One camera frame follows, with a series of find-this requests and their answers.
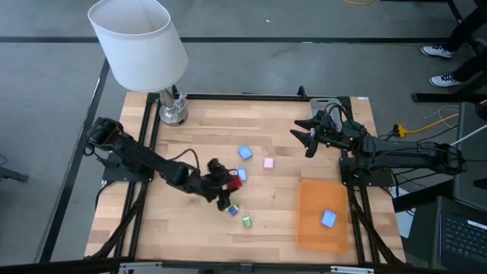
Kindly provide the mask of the dark grey monitor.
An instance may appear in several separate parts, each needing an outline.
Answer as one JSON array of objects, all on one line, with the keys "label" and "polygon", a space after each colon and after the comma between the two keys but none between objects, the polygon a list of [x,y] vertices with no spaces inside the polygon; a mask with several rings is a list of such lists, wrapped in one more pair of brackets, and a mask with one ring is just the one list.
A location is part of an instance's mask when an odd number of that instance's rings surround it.
[{"label": "dark grey monitor", "polygon": [[457,139],[472,134],[456,147],[466,160],[466,171],[454,176],[454,198],[487,212],[487,121],[476,113],[476,105],[462,103]]}]

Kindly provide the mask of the orange translucent plastic bin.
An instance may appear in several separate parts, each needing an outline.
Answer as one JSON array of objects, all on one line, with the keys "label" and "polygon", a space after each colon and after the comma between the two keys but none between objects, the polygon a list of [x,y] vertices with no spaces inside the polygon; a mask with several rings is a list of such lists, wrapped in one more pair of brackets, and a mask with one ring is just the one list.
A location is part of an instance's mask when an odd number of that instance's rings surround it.
[{"label": "orange translucent plastic bin", "polygon": [[[347,189],[339,183],[303,180],[298,190],[298,248],[345,254],[349,251],[349,210]],[[333,228],[321,225],[325,210],[336,213]]]}]

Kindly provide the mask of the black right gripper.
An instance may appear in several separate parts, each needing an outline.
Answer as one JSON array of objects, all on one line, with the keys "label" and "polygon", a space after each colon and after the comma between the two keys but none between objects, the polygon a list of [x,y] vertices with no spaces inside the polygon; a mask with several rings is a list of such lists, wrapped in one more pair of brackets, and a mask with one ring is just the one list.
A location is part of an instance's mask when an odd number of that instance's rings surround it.
[{"label": "black right gripper", "polygon": [[319,143],[324,144],[327,148],[352,150],[350,138],[342,130],[339,130],[332,116],[324,110],[318,110],[317,114],[311,119],[295,120],[294,124],[310,131],[290,130],[290,133],[307,148],[305,152],[307,158],[312,158],[316,154]]}]

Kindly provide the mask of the white plastic storage bin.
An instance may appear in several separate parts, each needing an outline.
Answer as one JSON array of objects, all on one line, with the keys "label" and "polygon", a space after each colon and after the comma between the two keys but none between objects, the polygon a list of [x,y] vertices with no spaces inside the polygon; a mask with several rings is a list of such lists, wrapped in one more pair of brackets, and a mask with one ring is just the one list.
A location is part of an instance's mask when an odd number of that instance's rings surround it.
[{"label": "white plastic storage bin", "polygon": [[325,98],[314,98],[309,101],[309,107],[307,111],[307,118],[313,118],[318,110],[324,110],[328,104],[338,104],[342,103],[336,97],[325,97]]}]

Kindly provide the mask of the dark laptop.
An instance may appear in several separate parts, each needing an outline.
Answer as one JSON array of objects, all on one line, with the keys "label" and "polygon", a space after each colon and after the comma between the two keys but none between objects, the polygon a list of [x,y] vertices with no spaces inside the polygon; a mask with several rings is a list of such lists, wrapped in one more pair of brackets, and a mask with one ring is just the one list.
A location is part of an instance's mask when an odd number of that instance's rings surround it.
[{"label": "dark laptop", "polygon": [[438,197],[429,266],[487,274],[487,212]]}]

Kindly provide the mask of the large light blue charger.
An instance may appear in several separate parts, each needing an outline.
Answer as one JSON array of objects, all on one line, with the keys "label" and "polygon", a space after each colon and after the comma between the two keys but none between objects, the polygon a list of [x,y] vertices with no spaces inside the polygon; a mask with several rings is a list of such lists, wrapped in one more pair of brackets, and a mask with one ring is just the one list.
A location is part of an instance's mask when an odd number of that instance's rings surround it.
[{"label": "large light blue charger", "polygon": [[325,210],[323,212],[323,216],[321,218],[321,225],[327,227],[327,228],[333,228],[335,226],[335,223],[336,223],[336,218],[337,218],[337,215],[335,212],[333,212],[332,210]]}]

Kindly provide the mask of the person's shoe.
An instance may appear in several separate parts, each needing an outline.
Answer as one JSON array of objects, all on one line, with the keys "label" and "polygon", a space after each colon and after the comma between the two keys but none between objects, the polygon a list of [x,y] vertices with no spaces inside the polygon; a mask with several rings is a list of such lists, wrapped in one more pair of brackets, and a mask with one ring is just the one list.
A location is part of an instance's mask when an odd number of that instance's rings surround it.
[{"label": "person's shoe", "polygon": [[428,79],[429,83],[436,88],[452,88],[461,85],[452,73],[432,76]]},{"label": "person's shoe", "polygon": [[451,59],[454,56],[454,52],[446,50],[442,45],[423,46],[421,52],[426,56],[442,59]]}]

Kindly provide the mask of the black desk base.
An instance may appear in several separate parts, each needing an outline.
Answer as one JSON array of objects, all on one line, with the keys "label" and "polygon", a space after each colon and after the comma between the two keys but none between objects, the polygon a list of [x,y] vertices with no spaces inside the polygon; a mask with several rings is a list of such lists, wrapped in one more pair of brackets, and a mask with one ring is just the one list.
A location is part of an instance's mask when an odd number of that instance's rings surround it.
[{"label": "black desk base", "polygon": [[487,99],[487,91],[482,93],[481,88],[481,85],[472,82],[452,94],[414,93],[411,98],[415,103],[475,103]]}]

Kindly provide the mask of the silver aluminium rail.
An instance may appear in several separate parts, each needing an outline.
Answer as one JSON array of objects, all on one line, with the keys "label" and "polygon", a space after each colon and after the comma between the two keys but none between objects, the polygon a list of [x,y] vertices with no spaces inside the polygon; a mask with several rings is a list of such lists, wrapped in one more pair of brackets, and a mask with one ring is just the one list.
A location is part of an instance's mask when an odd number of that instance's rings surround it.
[{"label": "silver aluminium rail", "polygon": [[252,274],[257,270],[289,270],[300,272],[338,272],[344,274],[376,274],[371,267],[363,266],[334,266],[334,265],[304,265],[304,264],[274,264],[274,263],[208,263],[208,262],[137,262],[121,263],[119,271],[128,272],[143,268],[172,268],[198,270],[234,270],[240,274]]}]

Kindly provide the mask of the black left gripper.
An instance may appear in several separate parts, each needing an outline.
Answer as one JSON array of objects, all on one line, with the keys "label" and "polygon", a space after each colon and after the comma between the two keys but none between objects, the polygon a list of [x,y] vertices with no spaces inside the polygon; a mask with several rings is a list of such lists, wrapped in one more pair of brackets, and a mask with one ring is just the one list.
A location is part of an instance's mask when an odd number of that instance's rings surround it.
[{"label": "black left gripper", "polygon": [[189,176],[186,191],[204,197],[207,202],[216,200],[219,211],[224,211],[231,205],[230,195],[240,188],[228,189],[231,176],[239,178],[238,169],[228,170],[217,158],[207,163],[208,174],[201,176],[199,172],[193,172]]}]

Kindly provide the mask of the white shade silver table lamp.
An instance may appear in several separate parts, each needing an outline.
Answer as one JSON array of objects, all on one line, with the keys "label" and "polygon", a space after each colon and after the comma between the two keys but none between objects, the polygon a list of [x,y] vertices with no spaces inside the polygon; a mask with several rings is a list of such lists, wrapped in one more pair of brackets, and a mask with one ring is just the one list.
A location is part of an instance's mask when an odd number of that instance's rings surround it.
[{"label": "white shade silver table lamp", "polygon": [[159,117],[170,126],[183,124],[174,85],[188,66],[188,55],[168,10],[157,0],[100,0],[88,19],[114,78],[129,91],[159,93]]}]

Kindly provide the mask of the person's leg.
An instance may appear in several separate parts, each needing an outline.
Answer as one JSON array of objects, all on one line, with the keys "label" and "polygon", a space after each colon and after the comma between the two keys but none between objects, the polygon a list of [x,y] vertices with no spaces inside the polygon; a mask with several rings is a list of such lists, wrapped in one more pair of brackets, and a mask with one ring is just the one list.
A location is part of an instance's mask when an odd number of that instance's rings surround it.
[{"label": "person's leg", "polygon": [[484,24],[487,24],[487,4],[479,2],[476,9],[454,28],[442,47],[448,52],[456,52]]},{"label": "person's leg", "polygon": [[452,76],[455,81],[465,82],[476,73],[487,70],[487,48],[457,68]]}]

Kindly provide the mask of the red plug charger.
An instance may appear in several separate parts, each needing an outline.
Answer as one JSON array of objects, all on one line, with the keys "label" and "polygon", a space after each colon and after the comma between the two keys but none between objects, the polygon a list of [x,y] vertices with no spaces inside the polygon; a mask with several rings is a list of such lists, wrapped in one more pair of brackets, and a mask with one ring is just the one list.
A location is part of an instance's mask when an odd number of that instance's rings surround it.
[{"label": "red plug charger", "polygon": [[226,187],[230,192],[237,191],[242,186],[243,183],[238,175],[231,175],[231,180],[226,184]]}]

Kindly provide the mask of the black desk leg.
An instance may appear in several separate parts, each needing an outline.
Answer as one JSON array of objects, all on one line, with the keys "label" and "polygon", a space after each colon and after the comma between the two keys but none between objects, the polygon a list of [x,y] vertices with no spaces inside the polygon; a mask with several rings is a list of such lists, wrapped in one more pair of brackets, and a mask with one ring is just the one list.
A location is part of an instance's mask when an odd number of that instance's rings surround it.
[{"label": "black desk leg", "polygon": [[438,201],[443,212],[451,211],[454,207],[453,201],[454,181],[447,180],[422,190],[408,193],[393,199],[395,213],[404,212],[418,206]]}]

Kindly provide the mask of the black chair base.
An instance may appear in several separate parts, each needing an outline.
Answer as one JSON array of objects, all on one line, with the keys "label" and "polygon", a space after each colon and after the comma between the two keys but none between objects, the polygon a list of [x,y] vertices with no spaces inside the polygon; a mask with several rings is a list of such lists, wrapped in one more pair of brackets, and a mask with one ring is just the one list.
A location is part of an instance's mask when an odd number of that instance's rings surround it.
[{"label": "black chair base", "polygon": [[25,182],[29,179],[29,177],[25,174],[4,167],[4,164],[8,162],[8,159],[2,154],[0,154],[0,160],[2,160],[2,162],[0,162],[0,182],[2,182],[4,179]]}]

